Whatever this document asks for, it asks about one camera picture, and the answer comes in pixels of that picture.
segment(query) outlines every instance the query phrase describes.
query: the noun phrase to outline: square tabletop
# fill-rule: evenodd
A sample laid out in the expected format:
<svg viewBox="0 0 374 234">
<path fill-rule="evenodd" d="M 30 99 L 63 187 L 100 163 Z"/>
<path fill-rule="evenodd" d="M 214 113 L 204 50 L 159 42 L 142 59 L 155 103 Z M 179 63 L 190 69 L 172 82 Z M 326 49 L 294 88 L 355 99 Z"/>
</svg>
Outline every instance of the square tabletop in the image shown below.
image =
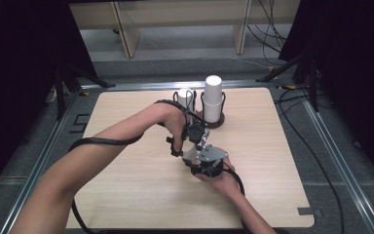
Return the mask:
<svg viewBox="0 0 374 234">
<path fill-rule="evenodd" d="M 196 90 L 197 109 L 202 109 Z M 130 117 L 175 91 L 111 92 L 99 96 L 84 137 Z M 265 88 L 224 89 L 224 124 L 211 130 L 207 143 L 223 148 L 241 177 L 246 198 L 273 227 L 310 227 L 309 208 L 278 112 Z M 169 132 L 147 130 L 75 200 L 89 228 L 206 229 L 242 228 L 232 204 L 191 175 L 180 157 L 170 155 Z M 79 228 L 70 214 L 67 228 Z"/>
</svg>

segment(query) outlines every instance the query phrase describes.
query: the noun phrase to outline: metal frame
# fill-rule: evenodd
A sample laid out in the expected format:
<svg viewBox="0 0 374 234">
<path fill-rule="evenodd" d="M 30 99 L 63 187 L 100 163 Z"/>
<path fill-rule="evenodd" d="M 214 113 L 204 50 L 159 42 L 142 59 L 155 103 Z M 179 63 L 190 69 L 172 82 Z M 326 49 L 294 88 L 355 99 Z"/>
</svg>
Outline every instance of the metal frame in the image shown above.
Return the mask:
<svg viewBox="0 0 374 234">
<path fill-rule="evenodd" d="M 30 176 L 28 177 L 28 180 L 26 181 L 17 200 L 15 201 L 13 207 L 11 208 L 10 214 L 2 228 L 1 234 L 9 233 L 12 226 L 14 225 L 15 220 L 17 219 L 19 215 L 20 210 L 22 209 L 27 198 L 31 194 L 42 172 L 45 170 L 45 165 L 48 162 L 50 154 L 53 151 L 54 144 L 60 135 L 62 127 L 65 125 L 65 121 L 68 116 L 69 110 L 71 109 L 71 106 L 74 103 L 77 96 L 78 96 L 78 93 L 72 93 L 70 95 L 70 99 L 68 100 L 64 114 L 60 116 L 60 118 L 56 121 L 51 131 L 51 134 L 48 137 L 47 142 L 45 143 L 44 148 L 42 149 L 41 154 L 39 155 L 38 160 L 34 168 L 32 169 Z"/>
<path fill-rule="evenodd" d="M 237 80 L 237 81 L 223 81 L 223 88 L 253 88 L 253 87 L 266 87 L 267 83 L 257 83 L 253 80 Z M 269 85 L 275 86 L 274 82 L 269 83 Z M 191 89 L 199 89 L 205 86 L 204 81 L 193 81 L 193 82 L 166 82 L 166 83 L 145 83 L 145 84 L 117 84 L 116 87 L 102 88 L 98 85 L 83 86 L 82 91 L 104 91 L 104 92 L 119 92 L 119 91 L 146 91 L 146 90 L 173 90 L 189 87 Z M 306 95 L 306 91 L 299 91 L 302 95 Z M 59 137 L 60 131 L 65 124 L 65 120 L 68 117 L 69 110 L 71 109 L 78 93 L 72 93 L 71 98 L 67 103 L 64 114 L 56 121 L 54 128 L 36 162 L 30 177 L 26 181 L 22 191 L 19 194 L 14 206 L 12 207 L 9 217 L 5 222 L 5 225 L 1 231 L 2 234 L 8 233 L 19 212 L 32 192 L 33 188 L 42 172 L 45 169 L 45 164 L 53 150 L 55 141 Z M 374 208 L 372 207 L 366 194 L 361 189 L 359 183 L 357 182 L 354 174 L 352 173 L 350 167 L 344 159 L 344 156 L 339 151 L 335 141 L 333 140 L 330 132 L 327 130 L 323 120 L 321 119 L 319 113 L 310 106 L 307 101 L 303 101 L 315 127 L 318 130 L 318 134 L 322 138 L 329 155 L 337 168 L 342 180 L 344 180 L 348 191 L 350 192 L 357 209 L 359 210 L 362 218 L 367 225 L 371 233 L 374 233 Z"/>
<path fill-rule="evenodd" d="M 307 92 L 305 90 L 299 90 L 299 92 L 302 95 L 307 95 Z M 351 194 L 351 197 L 354 200 L 356 207 L 363 218 L 363 221 L 365 222 L 369 231 L 371 233 L 374 233 L 374 208 L 371 202 L 364 193 L 363 189 L 360 187 L 354 173 L 352 172 L 348 163 L 345 161 L 345 158 L 339 150 L 332 135 L 327 130 L 326 125 L 320 117 L 320 114 L 314 110 L 314 108 L 309 104 L 308 101 L 303 101 L 303 104 L 305 105 L 312 121 L 315 124 L 315 127 L 317 128 L 318 134 L 323 140 L 323 143 L 326 146 L 327 151 L 329 152 L 329 156 L 332 159 L 333 164 L 338 170 L 342 180 L 345 182 L 345 185 L 349 193 Z"/>
</svg>

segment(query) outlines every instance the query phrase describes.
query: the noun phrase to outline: finger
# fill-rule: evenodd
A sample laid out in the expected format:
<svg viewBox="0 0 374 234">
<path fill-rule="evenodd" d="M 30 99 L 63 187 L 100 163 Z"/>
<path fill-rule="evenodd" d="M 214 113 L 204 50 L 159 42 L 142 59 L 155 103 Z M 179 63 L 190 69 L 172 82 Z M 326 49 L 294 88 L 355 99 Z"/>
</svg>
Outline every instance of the finger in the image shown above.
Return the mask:
<svg viewBox="0 0 374 234">
<path fill-rule="evenodd" d="M 181 136 L 172 136 L 172 138 L 174 139 L 172 146 L 174 147 L 175 151 L 179 152 L 181 150 L 181 146 L 183 145 Z"/>
<path fill-rule="evenodd" d="M 204 181 L 204 182 L 209 182 L 211 180 L 210 177 L 208 177 L 206 175 L 202 175 L 202 174 L 195 174 L 194 176 L 196 178 L 198 178 L 199 180 Z"/>
<path fill-rule="evenodd" d="M 230 159 L 229 157 L 226 157 L 226 158 L 223 158 L 223 168 L 224 169 L 231 169 L 231 170 L 235 170 L 235 166 L 232 165 L 232 163 L 230 162 Z"/>
</svg>

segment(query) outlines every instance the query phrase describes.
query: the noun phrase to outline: black backdrop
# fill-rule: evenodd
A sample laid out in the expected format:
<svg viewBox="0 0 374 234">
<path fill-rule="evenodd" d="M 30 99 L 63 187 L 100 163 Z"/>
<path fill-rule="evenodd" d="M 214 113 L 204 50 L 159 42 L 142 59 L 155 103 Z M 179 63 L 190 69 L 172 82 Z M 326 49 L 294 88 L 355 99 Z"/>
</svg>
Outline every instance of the black backdrop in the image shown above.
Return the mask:
<svg viewBox="0 0 374 234">
<path fill-rule="evenodd" d="M 45 106 L 59 63 L 96 76 L 68 5 L 0 1 L 0 174 Z"/>
<path fill-rule="evenodd" d="M 301 53 L 331 1 L 302 0 L 280 59 Z M 374 1 L 336 1 L 320 36 L 319 80 L 374 164 Z"/>
</svg>

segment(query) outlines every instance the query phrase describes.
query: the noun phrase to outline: white cylinder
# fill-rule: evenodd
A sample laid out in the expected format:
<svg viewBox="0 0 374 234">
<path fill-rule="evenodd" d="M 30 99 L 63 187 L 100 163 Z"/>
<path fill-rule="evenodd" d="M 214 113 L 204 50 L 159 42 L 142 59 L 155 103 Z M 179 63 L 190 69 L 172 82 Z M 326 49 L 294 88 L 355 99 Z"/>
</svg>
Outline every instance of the white cylinder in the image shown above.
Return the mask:
<svg viewBox="0 0 374 234">
<path fill-rule="evenodd" d="M 184 107 L 190 108 L 190 110 L 194 111 L 193 96 L 194 96 L 194 93 L 192 90 L 180 89 L 177 92 L 177 102 L 182 104 Z"/>
<path fill-rule="evenodd" d="M 205 113 L 205 121 L 208 123 L 215 123 L 220 119 L 222 101 L 217 104 L 209 104 L 204 101 L 203 111 Z"/>
<path fill-rule="evenodd" d="M 206 78 L 205 93 L 203 100 L 210 105 L 216 105 L 221 102 L 221 78 L 211 75 Z"/>
</svg>

